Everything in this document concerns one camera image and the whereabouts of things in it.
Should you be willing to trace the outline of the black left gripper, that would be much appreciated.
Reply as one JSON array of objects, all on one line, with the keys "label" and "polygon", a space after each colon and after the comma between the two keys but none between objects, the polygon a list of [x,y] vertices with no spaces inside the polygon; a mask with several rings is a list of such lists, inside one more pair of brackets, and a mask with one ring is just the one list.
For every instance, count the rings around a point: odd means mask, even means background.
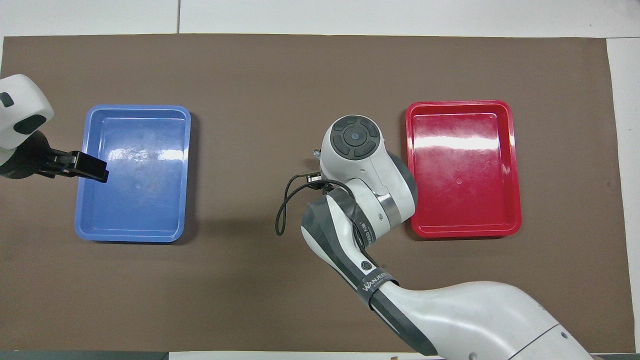
[{"label": "black left gripper", "polygon": [[68,164],[57,162],[66,152],[50,147],[41,131],[35,131],[21,143],[13,155],[0,167],[0,175],[9,179],[24,179],[39,174],[53,179],[56,175],[67,178],[80,177],[106,183],[109,177],[107,162],[84,152],[70,152]]}]

